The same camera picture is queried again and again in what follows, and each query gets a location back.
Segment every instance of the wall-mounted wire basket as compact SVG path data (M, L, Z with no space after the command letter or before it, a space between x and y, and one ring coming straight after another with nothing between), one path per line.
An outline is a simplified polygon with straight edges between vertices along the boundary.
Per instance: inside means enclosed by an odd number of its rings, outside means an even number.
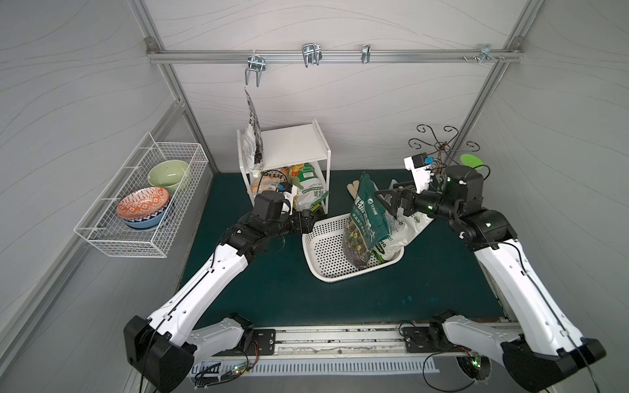
M161 222L149 230L127 226L116 214L118 203L133 191L150 187L148 172L168 160L183 160L189 166ZM166 258L207 164L200 144L156 142L148 133L74 231L110 257Z

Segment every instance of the aluminum rail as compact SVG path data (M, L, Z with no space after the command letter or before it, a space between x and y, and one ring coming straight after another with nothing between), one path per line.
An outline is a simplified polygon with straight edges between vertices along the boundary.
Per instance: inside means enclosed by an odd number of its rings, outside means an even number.
M362 52L349 50L322 50L320 63L356 63L362 62ZM262 57L266 64L303 64L304 55L299 50L168 50L149 53L147 56L154 64L247 64L247 58L255 54ZM509 50L491 50L494 58L485 62L519 62L523 52ZM476 63L482 55L478 50L371 50L370 63Z

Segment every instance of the blue bowl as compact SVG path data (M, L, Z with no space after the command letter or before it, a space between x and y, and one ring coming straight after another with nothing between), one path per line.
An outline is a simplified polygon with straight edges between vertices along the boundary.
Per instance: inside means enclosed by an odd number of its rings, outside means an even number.
M148 228L152 228L154 226L159 225L162 218L164 218L164 213L166 213L166 207L170 204L170 201L164 205L162 209L159 209L157 212L151 214L152 217L149 216L138 218L135 220L131 219L123 219L123 222L136 230L145 230Z

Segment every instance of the green bowl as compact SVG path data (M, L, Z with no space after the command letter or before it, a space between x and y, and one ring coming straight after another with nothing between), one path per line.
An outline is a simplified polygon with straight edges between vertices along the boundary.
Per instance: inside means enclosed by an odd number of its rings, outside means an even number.
M181 180L188 170L188 163L182 160L164 161L153 167L148 173L148 183L154 187L163 187L172 197L182 185Z

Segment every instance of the white shelf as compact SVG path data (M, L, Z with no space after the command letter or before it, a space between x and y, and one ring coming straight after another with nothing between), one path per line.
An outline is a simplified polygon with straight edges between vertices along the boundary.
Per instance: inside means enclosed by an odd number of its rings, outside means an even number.
M238 162L240 172L247 187L247 193L253 204L254 195L251 193L249 168L244 163L242 143L244 135L236 130L238 141ZM289 167L309 162L314 167L319 179L325 181L325 190L330 190L330 147L321 132L316 119L308 125L278 128L277 130L262 131L262 170ZM319 161L326 162L326 175L323 176ZM328 198L325 200L324 210L328 212Z

